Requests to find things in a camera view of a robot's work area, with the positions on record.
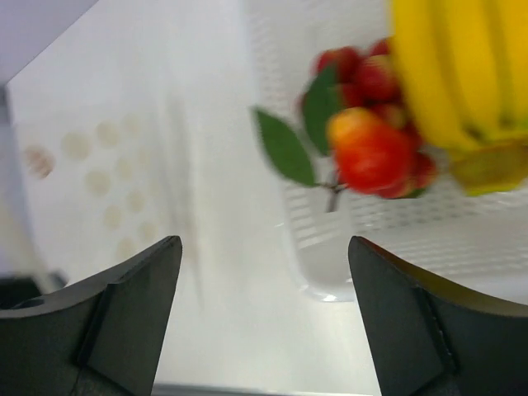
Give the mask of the red fruit bunch with leaves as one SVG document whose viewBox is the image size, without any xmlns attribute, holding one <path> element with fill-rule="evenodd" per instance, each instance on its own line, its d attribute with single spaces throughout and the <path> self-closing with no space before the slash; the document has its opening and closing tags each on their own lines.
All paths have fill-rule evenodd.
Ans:
<svg viewBox="0 0 528 396">
<path fill-rule="evenodd" d="M 326 49 L 299 99 L 301 130 L 255 106 L 252 116 L 266 159 L 280 176 L 329 192 L 337 210 L 345 190 L 384 200 L 414 199 L 438 175 L 409 118 L 390 58 L 389 39 L 361 54 L 354 46 Z"/>
</svg>

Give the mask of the clear zip top bag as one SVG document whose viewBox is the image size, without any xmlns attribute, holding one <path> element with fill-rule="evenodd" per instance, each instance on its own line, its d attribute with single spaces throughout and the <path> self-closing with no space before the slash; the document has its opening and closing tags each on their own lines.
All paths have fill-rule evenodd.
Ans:
<svg viewBox="0 0 528 396">
<path fill-rule="evenodd" d="M 196 259 L 191 138 L 182 80 L 132 78 L 115 97 L 94 100 L 61 78 L 40 94 L 7 85 L 22 187 L 43 263 L 80 281 L 169 235 Z"/>
</svg>

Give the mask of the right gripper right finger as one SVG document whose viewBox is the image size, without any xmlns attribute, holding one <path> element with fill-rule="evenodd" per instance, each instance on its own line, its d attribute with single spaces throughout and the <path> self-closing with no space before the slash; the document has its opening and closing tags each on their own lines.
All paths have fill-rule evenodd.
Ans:
<svg viewBox="0 0 528 396">
<path fill-rule="evenodd" d="M 527 307 L 355 236 L 348 261 L 383 395 L 525 395 Z"/>
</svg>

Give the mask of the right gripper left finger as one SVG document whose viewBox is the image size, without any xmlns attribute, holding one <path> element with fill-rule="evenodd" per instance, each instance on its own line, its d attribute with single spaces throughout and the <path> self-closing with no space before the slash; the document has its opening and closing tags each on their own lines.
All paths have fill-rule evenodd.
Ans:
<svg viewBox="0 0 528 396">
<path fill-rule="evenodd" d="M 46 295 L 2 277 L 1 393 L 151 394 L 181 262 L 170 236 Z"/>
</svg>

